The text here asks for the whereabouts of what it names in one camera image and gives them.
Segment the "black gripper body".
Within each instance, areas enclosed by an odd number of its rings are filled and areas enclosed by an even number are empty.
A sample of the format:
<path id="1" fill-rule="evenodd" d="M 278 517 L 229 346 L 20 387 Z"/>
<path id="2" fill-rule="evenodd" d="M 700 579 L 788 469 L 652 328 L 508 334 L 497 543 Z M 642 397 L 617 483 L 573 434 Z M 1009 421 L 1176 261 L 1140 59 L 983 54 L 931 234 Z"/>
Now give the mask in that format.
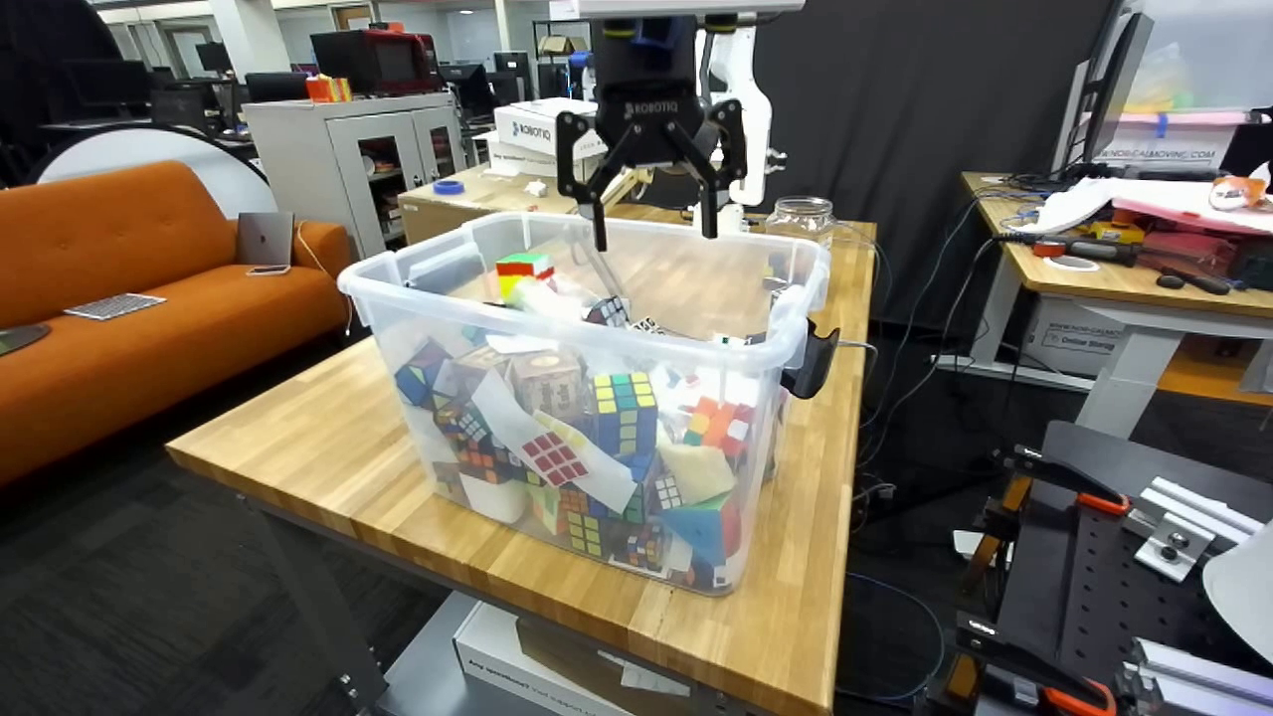
<path id="1" fill-rule="evenodd" d="M 621 165 L 693 163 L 708 186 L 748 171 L 745 111 L 700 94 L 696 34 L 720 14 L 594 21 L 595 106 L 561 111 L 558 184 L 605 186 Z"/>

